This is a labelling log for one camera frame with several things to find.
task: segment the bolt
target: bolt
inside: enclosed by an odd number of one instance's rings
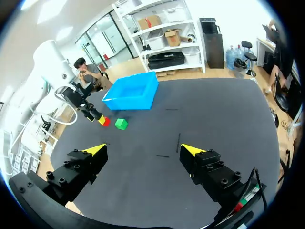
[[[69,162],[68,161],[64,161],[63,162],[63,166],[68,167],[69,166]]]
[[[20,187],[20,188],[19,188],[19,192],[25,193],[25,188],[24,188],[24,187]]]
[[[60,178],[59,179],[59,184],[63,187],[63,186],[65,186],[66,184],[67,184],[67,181],[66,181],[66,179],[65,178]]]
[[[235,175],[235,176],[237,176],[237,177],[240,177],[240,175],[241,175],[241,172],[239,172],[239,171],[236,171],[236,172],[234,173],[234,175]]]
[[[206,168],[207,168],[208,170],[211,170],[211,169],[213,168],[213,166],[212,166],[212,165],[207,165]]]
[[[47,178],[50,179],[50,180],[53,180],[54,179],[54,174],[51,171],[48,171],[47,172]]]
[[[221,180],[222,187],[225,187],[228,183],[229,183],[229,181],[227,179],[222,179]]]
[[[76,171],[78,171],[80,167],[81,167],[80,165],[75,165],[75,166],[74,166],[74,169],[75,169]]]

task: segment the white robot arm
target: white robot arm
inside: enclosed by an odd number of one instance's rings
[[[3,116],[2,131],[5,135],[9,134],[9,137],[6,137],[8,141],[3,144],[0,166],[8,178],[12,175],[8,154],[18,152],[22,133],[34,115],[38,115],[35,109],[50,92],[50,88],[53,88],[56,94],[63,93],[68,87],[73,91],[77,90],[76,84],[71,84],[75,79],[75,74],[54,41],[42,43],[35,51],[33,58],[35,65],[30,76],[13,95]],[[48,118],[61,124],[71,125],[76,122],[77,113],[75,111],[74,121],[70,123],[63,123],[50,116]]]

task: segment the person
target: person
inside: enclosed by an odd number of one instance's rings
[[[272,29],[273,25],[275,26],[276,30],[280,32],[280,27],[274,19],[270,21],[268,26],[269,29]],[[269,94],[272,91],[272,85],[275,83],[276,76],[280,77],[281,87],[284,86],[287,77],[291,73],[293,61],[293,56],[289,51],[287,45],[282,41],[282,39],[278,39],[274,53],[274,67],[271,71],[268,86],[265,88],[266,94]]]
[[[99,91],[101,89],[109,89],[112,86],[112,83],[100,72],[98,67],[95,64],[86,64],[84,58],[79,58],[75,62],[74,67],[80,70],[77,77],[81,80],[83,87],[87,83],[92,83],[94,91]]]

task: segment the blue plastic bin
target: blue plastic bin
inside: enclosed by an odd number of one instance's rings
[[[117,80],[103,98],[110,110],[149,110],[159,82],[156,72]]]

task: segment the shelf board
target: shelf board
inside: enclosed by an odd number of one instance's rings
[[[177,65],[177,66],[152,69],[152,70],[149,70],[149,71],[158,73],[158,72],[172,71],[172,70],[177,70],[177,69],[202,68],[202,67],[203,67],[203,65],[201,63],[199,63],[199,64],[187,64],[187,63],[185,63],[185,64],[181,64],[181,65]]]
[[[129,10],[127,12],[124,12],[123,14],[121,14],[122,17],[128,15],[128,14],[135,14],[139,11],[142,11],[142,10],[145,10],[147,8],[150,8],[150,7],[153,7],[155,5],[158,5],[158,4],[163,4],[163,3],[167,3],[167,2],[170,2],[170,1],[173,1],[173,0],[150,0],[150,1],[147,1],[135,8],[133,8],[132,10]]]
[[[188,19],[188,20],[184,20],[184,21],[175,21],[175,22],[164,23],[164,24],[161,24],[161,25],[156,25],[156,26],[153,26],[151,28],[136,32],[136,33],[132,34],[132,37],[137,37],[137,36],[142,35],[144,33],[151,32],[153,30],[157,30],[157,29],[161,29],[161,28],[165,28],[165,27],[170,27],[170,26],[173,26],[173,25],[188,24],[188,23],[193,23],[193,22],[194,21],[192,19]]]
[[[179,46],[175,46],[175,47],[166,46],[164,49],[143,51],[143,52],[141,52],[141,56],[145,56],[145,55],[149,55],[149,54],[154,54],[154,53],[157,53],[157,52],[173,50],[173,49],[181,49],[181,48],[195,47],[195,46],[199,46],[198,43],[181,42],[181,44]]]

